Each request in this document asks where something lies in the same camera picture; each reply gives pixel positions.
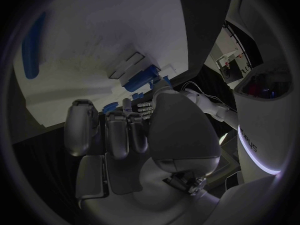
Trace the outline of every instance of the glowing light strip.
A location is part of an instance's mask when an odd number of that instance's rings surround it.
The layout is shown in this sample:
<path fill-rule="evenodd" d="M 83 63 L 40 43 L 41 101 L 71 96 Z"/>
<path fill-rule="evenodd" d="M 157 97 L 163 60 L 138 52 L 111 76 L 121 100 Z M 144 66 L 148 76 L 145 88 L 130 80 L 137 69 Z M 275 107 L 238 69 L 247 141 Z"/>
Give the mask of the glowing light strip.
<path fill-rule="evenodd" d="M 237 129 L 237 133 L 238 133 L 238 137 L 239 137 L 239 140 L 242 144 L 242 146 L 244 147 L 244 149 L 246 150 L 247 154 L 249 155 L 249 157 L 252 159 L 252 161 L 263 171 L 265 171 L 266 173 L 268 174 L 272 174 L 272 175 L 276 175 L 278 173 L 280 173 L 280 171 L 275 171 L 275 170 L 271 170 L 267 167 L 265 167 L 264 165 L 262 165 L 251 153 L 251 151 L 249 150 L 248 146 L 247 146 L 247 143 L 242 135 L 242 132 L 241 132 L 241 128 L 240 128 L 240 125 L 238 125 L 238 129 Z"/>

